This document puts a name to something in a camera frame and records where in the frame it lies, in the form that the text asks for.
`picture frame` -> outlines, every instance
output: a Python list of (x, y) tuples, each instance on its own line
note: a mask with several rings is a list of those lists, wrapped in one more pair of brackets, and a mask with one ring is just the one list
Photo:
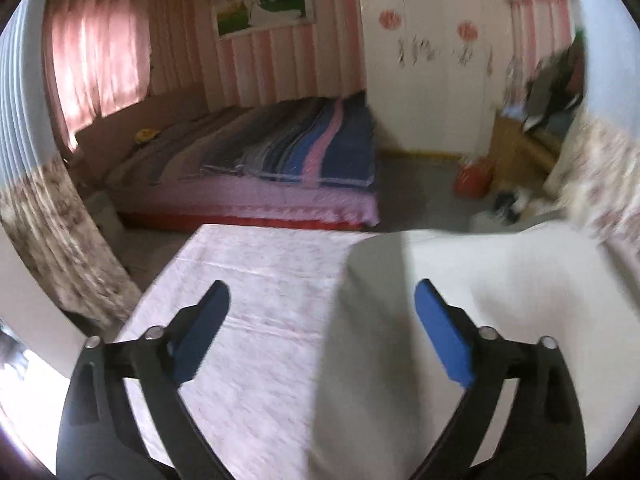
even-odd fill
[(218, 40), (316, 20), (313, 0), (213, 0)]

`metal screw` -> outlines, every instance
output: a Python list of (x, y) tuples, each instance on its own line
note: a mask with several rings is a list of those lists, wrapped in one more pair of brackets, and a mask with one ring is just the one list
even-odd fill
[(145, 339), (147, 341), (155, 341), (160, 339), (164, 335), (164, 327), (153, 326), (145, 332)]
[(498, 339), (498, 333), (492, 326), (482, 326), (479, 331), (482, 339), (488, 339), (489, 341)]
[(549, 348), (549, 350), (558, 348), (558, 341), (556, 341), (549, 335), (545, 335), (540, 341), (542, 341), (542, 345), (545, 348)]
[(102, 339), (100, 339), (100, 336), (99, 335), (94, 335), (94, 336), (91, 336), (89, 339), (86, 340), (86, 342), (84, 343), (84, 347), (85, 348), (96, 348), (101, 342), (102, 342)]

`white sheet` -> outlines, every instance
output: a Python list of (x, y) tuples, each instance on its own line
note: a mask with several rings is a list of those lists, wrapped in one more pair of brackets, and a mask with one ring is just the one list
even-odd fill
[[(423, 278), (478, 326), (514, 340), (559, 341), (591, 471), (638, 408), (638, 306), (595, 241), (550, 222), (508, 235), (384, 235), (354, 248), (319, 383), (317, 478), (406, 480), (455, 410), (462, 390), (447, 379), (414, 311)], [(477, 461), (495, 449), (509, 405), (501, 400)]]
[[(140, 301), (120, 333), (138, 338), (197, 303), (215, 280), (230, 311), (186, 407), (237, 480), (302, 480), (322, 341), (340, 270), (353, 244), (372, 236), (206, 225)], [(170, 463), (137, 381), (127, 391), (150, 455)]]

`blue gripper pad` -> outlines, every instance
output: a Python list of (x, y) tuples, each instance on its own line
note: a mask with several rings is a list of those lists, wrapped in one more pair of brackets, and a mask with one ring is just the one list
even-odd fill
[(198, 302), (202, 309), (183, 340), (174, 349), (174, 380), (191, 381), (229, 312), (229, 289), (215, 282)]
[(415, 288), (415, 311), (431, 339), (449, 379), (468, 388), (474, 382), (471, 348), (453, 325), (442, 299), (429, 280), (422, 280)]

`door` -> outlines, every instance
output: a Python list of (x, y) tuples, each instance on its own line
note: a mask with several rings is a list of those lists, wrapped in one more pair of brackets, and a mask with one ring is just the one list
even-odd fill
[(443, 60), (445, 20), (443, 0), (404, 0), (406, 42), (409, 44), (406, 77), (409, 95), (404, 148), (440, 151), (445, 132), (447, 78)]
[(382, 148), (410, 149), (407, 131), (408, 45), (403, 0), (360, 0), (367, 72), (367, 101)]
[(477, 152), (489, 152), (496, 110), (505, 99), (507, 69), (513, 59), (513, 22), (511, 5), (507, 0), (482, 0), (484, 16), (484, 44), (487, 59), (487, 77), (484, 83), (484, 112)]
[(413, 126), (409, 149), (475, 153), (487, 63), (482, 0), (404, 2), (414, 64), (407, 83)]
[(442, 0), (442, 19), (447, 101), (439, 149), (473, 154), (482, 129), (487, 64), (482, 0)]

